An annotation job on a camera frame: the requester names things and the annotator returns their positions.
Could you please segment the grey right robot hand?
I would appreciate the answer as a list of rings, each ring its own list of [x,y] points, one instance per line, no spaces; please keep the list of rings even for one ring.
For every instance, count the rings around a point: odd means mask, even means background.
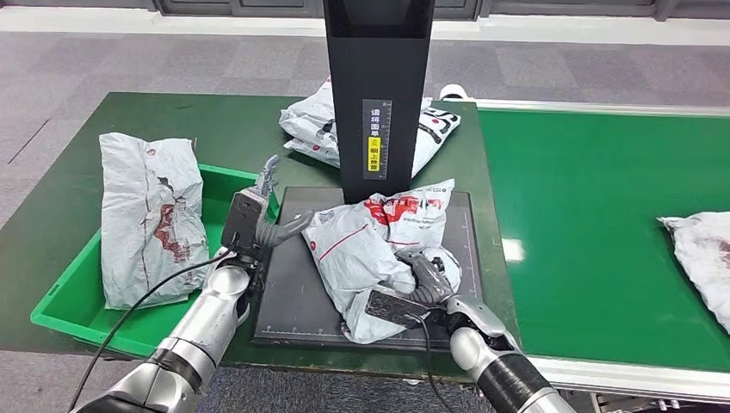
[[[455,295],[455,290],[446,277],[447,254],[438,250],[432,257],[427,250],[401,250],[396,256],[411,267],[416,287],[403,297],[423,305],[440,305]]]

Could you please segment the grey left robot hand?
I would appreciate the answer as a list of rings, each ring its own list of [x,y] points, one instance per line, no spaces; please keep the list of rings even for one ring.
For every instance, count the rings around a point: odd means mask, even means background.
[[[263,165],[255,181],[252,191],[263,200],[263,211],[266,212],[269,198],[274,193],[276,185],[275,173],[280,162],[279,155],[271,156]],[[257,243],[266,248],[276,247],[290,238],[301,234],[311,223],[315,212],[313,210],[296,215],[285,224],[271,223],[266,218],[257,221]]]

